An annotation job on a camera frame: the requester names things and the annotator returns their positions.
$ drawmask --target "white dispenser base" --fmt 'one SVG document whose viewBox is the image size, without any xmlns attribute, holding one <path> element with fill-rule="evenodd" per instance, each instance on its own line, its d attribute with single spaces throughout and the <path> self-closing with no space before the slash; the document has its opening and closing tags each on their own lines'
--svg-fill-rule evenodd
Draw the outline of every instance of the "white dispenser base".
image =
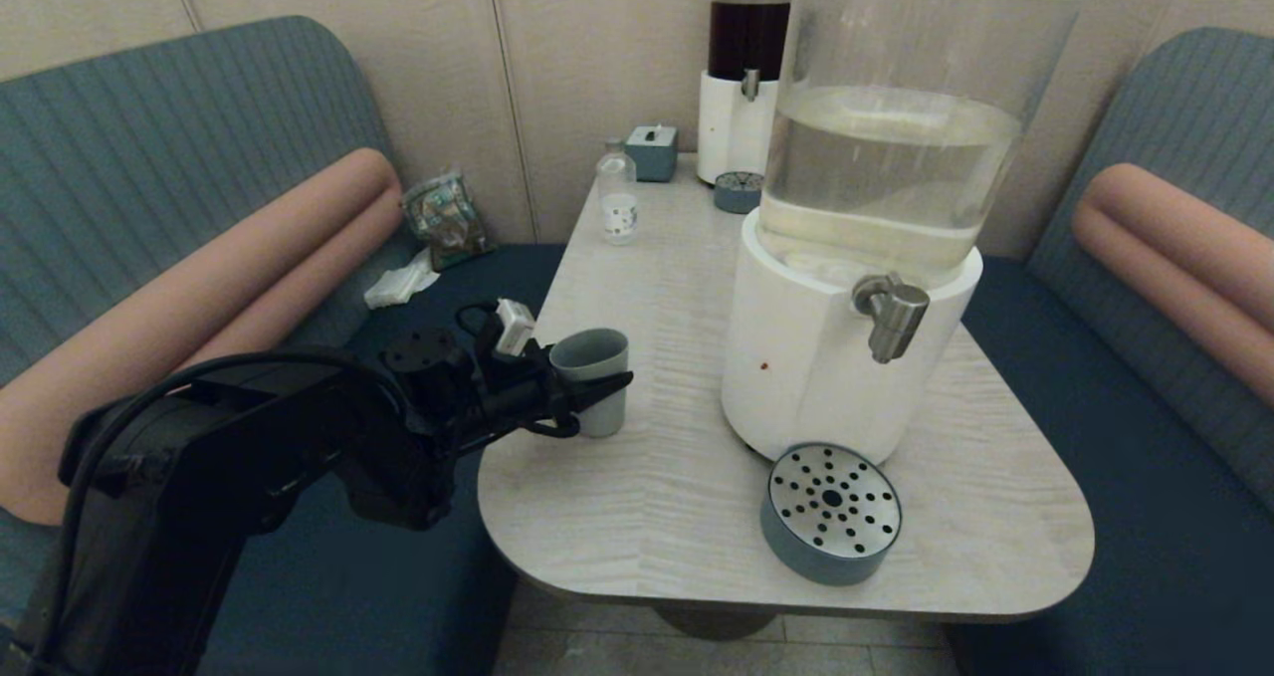
<svg viewBox="0 0 1274 676">
<path fill-rule="evenodd" d="M 764 173 L 775 125 L 778 81 L 761 81 L 757 99 L 743 95 L 741 83 L 699 76 L 698 176 L 715 183 L 725 172 Z"/>
<path fill-rule="evenodd" d="M 982 276 L 968 253 L 945 285 L 921 285 L 929 309 L 907 353 L 871 358 L 871 317 L 852 289 L 778 262 L 757 236 L 759 209 L 743 223 L 721 405 L 730 425 L 768 460 L 791 446 L 846 446 L 882 463 L 897 448 L 961 314 Z"/>
</svg>

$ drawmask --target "dark liquid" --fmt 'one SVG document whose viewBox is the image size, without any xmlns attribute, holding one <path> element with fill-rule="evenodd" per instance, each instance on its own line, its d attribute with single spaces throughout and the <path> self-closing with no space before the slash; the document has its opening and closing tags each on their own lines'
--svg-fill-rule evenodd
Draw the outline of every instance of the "dark liquid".
<svg viewBox="0 0 1274 676">
<path fill-rule="evenodd" d="M 789 1 L 713 1 L 708 75 L 738 81 L 744 69 L 759 69 L 761 80 L 778 80 L 789 13 Z"/>
</svg>

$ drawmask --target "pink bolster cushion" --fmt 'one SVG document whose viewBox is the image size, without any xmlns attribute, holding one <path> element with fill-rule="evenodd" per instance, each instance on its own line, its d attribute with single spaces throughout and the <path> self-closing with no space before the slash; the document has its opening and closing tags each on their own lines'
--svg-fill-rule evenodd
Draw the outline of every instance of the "pink bolster cushion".
<svg viewBox="0 0 1274 676">
<path fill-rule="evenodd" d="M 1075 239 L 1274 407 L 1274 241 L 1144 169 L 1097 174 Z"/>
<path fill-rule="evenodd" d="M 186 363 L 278 345 L 400 222 L 389 160 L 358 149 L 101 314 L 0 390 L 0 507 L 56 525 L 79 414 Z"/>
</svg>

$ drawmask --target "plastic bottle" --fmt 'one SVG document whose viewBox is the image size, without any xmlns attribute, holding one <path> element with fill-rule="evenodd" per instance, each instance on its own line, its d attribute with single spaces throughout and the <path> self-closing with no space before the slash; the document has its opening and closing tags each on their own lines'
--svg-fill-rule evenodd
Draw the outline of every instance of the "plastic bottle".
<svg viewBox="0 0 1274 676">
<path fill-rule="evenodd" d="M 637 232 L 637 164 L 624 153 L 624 143 L 606 140 L 606 154 L 598 160 L 598 199 L 601 228 L 609 244 L 628 244 Z"/>
</svg>

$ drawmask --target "bottle label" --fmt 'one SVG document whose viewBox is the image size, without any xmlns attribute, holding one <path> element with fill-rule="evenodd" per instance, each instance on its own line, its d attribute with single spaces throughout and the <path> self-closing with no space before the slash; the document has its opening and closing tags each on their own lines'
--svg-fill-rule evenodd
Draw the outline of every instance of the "bottle label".
<svg viewBox="0 0 1274 676">
<path fill-rule="evenodd" d="M 637 205 L 610 205 L 605 209 L 605 219 L 609 236 L 632 236 L 637 230 Z"/>
</svg>

